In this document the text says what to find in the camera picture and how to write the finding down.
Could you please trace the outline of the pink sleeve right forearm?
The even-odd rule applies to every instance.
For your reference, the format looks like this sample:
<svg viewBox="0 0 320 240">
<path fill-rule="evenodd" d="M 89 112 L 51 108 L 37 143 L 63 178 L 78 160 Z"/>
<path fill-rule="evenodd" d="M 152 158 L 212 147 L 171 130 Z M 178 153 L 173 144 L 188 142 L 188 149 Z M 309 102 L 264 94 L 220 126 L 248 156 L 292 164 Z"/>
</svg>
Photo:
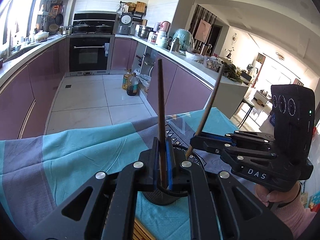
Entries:
<svg viewBox="0 0 320 240">
<path fill-rule="evenodd" d="M 296 197 L 284 207 L 277 207 L 273 213 L 291 230 L 293 239 L 301 236 L 317 215 L 303 206 L 300 197 Z"/>
</svg>

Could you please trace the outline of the right hand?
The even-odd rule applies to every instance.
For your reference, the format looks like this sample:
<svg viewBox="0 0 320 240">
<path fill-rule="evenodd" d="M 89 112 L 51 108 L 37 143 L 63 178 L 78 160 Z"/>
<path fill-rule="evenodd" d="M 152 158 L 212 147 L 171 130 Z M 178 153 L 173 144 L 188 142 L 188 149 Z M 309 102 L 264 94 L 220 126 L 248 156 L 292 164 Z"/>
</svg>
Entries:
<svg viewBox="0 0 320 240">
<path fill-rule="evenodd" d="M 262 185 L 255 185 L 255 196 L 265 205 L 268 206 L 270 203 L 287 204 L 296 199 L 300 193 L 300 183 L 297 181 L 290 191 L 270 191 Z"/>
</svg>

